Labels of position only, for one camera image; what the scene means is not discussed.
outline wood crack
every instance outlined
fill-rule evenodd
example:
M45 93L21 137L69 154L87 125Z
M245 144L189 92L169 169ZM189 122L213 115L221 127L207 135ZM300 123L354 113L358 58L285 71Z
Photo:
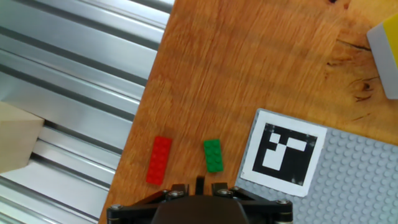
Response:
M369 52L372 51L369 47L360 46L360 45L356 45L356 44L351 44L351 43L345 42L345 41L343 41L343 40L337 39L337 42L340 42L340 43L342 43L342 44L349 45L350 47L354 47L354 48L359 49L359 50L365 50L365 51L369 51Z

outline yellow object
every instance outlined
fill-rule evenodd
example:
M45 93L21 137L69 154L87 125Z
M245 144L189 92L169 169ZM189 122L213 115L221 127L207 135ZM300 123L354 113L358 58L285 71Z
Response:
M398 68L398 15L386 20L383 27Z

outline green lego brick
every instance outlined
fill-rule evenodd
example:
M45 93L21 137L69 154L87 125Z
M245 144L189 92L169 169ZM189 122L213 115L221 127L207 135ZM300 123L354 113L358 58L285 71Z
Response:
M204 142L206 164L208 172L220 172L224 170L223 157L221 156L220 140L208 140Z

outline lego brick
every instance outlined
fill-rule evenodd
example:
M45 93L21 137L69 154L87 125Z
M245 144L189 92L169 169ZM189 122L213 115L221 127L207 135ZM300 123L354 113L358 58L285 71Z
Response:
M368 41L372 48L384 93L389 99L398 99L397 30L398 16L395 16L368 32Z
M298 224L398 223L398 147L327 129L306 197L291 196L240 178L248 148L236 186L268 200L292 201L294 223Z
M148 183L162 185L167 167L167 161L169 159L171 144L172 139L160 136L155 138L147 173Z
M208 140L203 143L205 147L206 165L208 172L223 171L223 158L221 155L220 140Z

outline red lego brick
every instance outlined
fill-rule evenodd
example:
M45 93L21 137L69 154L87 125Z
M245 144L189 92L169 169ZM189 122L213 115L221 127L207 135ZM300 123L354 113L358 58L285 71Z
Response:
M172 139L160 136L155 138L147 173L148 183L162 185L171 145Z

